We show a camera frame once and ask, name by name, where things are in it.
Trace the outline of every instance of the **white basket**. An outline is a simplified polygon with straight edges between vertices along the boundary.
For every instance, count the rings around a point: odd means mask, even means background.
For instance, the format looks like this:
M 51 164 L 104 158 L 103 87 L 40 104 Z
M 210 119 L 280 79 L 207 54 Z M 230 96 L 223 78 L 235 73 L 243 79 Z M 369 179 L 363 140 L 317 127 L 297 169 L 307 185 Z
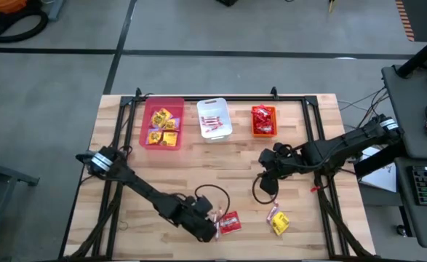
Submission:
M 233 132 L 233 125 L 229 117 L 228 104 L 224 98 L 202 100 L 197 103 L 201 136 L 207 143 L 227 141 Z M 208 116 L 219 116 L 223 125 L 216 130 L 207 132 L 209 127 L 202 125 L 201 118 Z

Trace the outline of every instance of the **white paper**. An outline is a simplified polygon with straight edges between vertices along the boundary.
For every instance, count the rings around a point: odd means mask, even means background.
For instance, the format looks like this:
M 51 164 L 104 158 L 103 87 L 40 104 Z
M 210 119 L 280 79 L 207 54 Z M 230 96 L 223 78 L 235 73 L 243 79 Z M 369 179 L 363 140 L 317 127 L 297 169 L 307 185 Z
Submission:
M 362 156 L 362 160 L 376 154 L 379 151 L 379 149 L 373 147 L 369 147 L 363 150 L 362 153 L 364 155 Z M 396 193 L 396 165 L 394 163 L 390 163 L 369 175 L 365 175 L 361 179 L 360 183 Z

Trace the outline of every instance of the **orange vacuum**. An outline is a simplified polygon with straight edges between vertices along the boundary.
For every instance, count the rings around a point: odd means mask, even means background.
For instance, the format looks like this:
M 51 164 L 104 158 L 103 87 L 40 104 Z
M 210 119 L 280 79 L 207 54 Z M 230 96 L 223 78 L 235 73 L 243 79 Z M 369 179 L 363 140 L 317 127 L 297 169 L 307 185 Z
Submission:
M 40 0 L 0 0 L 0 43 L 12 43 L 29 39 L 42 32 L 48 23 L 48 16 L 41 10 Z M 1 36 L 17 21 L 31 15 L 38 15 L 40 22 L 34 28 L 15 36 Z

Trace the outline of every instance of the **candy wrapper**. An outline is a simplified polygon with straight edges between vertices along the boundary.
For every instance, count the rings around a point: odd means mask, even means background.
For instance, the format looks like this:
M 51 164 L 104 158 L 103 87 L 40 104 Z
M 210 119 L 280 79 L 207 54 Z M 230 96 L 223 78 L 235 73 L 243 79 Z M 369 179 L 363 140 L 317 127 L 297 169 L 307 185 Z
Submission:
M 160 109 L 159 114 L 165 120 L 171 119 L 171 117 L 172 117 L 172 114 L 168 110 L 166 110 L 165 108 Z
M 151 126 L 152 127 L 163 127 L 166 120 L 159 112 L 154 112 L 151 118 Z
M 278 212 L 271 219 L 271 227 L 278 236 L 281 236 L 289 227 L 289 218 L 283 212 Z
M 160 109 L 153 113 L 151 118 L 152 127 L 162 128 L 167 121 L 172 118 L 172 114 L 165 108 Z
M 223 126 L 223 123 L 220 120 L 219 116 L 202 116 L 201 118 L 201 125 L 208 127 L 205 132 L 211 132 L 215 131 L 218 128 Z
M 279 206 L 278 205 L 274 205 L 270 212 L 268 213 L 268 215 L 266 216 L 266 223 L 268 223 L 269 225 L 271 225 L 271 220 L 274 218 L 274 216 L 279 212 Z
M 160 145 L 162 146 L 176 146 L 177 133 L 176 132 L 163 132 L 163 140 Z
M 241 221 L 236 211 L 226 214 L 220 221 L 221 234 L 229 234 L 240 229 L 242 229 Z
M 179 119 L 168 119 L 163 127 L 164 130 L 179 130 Z
M 148 135 L 147 135 L 147 141 L 145 142 L 145 144 L 147 144 L 147 145 L 157 144 L 161 140 L 162 134 L 163 134 L 163 132 L 157 128 L 149 129 Z
M 273 112 L 264 105 L 260 105 L 252 110 L 255 134 L 274 134 Z

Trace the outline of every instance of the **red container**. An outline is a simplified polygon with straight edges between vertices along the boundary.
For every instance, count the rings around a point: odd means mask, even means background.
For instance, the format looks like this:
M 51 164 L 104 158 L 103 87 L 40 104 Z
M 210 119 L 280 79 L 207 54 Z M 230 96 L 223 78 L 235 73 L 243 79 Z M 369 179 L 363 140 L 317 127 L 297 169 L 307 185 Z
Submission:
M 254 111 L 254 109 L 259 108 L 259 107 L 260 106 L 253 106 L 252 111 Z M 265 106 L 265 107 L 266 107 L 266 109 L 271 111 L 271 121 L 273 122 L 274 133 L 272 133 L 272 134 L 257 134 L 257 133 L 255 133 L 254 117 L 252 116 L 252 134 L 256 138 L 272 138 L 273 136 L 278 135 L 278 124 L 276 123 L 276 108 L 274 106 Z
M 176 146 L 148 145 L 147 134 L 151 129 L 151 117 L 153 113 L 165 108 L 172 118 L 179 118 L 179 131 L 177 132 Z M 139 144 L 148 150 L 179 150 L 182 142 L 184 122 L 184 98 L 148 98 L 145 101 L 145 111 L 143 113 L 142 127 L 140 129 Z

